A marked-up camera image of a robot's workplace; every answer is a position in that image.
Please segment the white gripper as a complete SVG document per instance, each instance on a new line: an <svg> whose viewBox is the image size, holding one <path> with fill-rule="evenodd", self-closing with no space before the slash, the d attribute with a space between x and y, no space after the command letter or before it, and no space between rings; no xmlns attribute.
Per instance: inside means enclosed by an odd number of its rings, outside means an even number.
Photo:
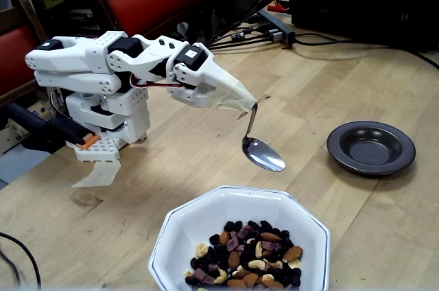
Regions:
<svg viewBox="0 0 439 291"><path fill-rule="evenodd" d="M194 108L225 108L251 111L256 99L234 76L219 67L213 54L202 44L184 44L173 57L173 81L182 87L167 92Z"/></svg>

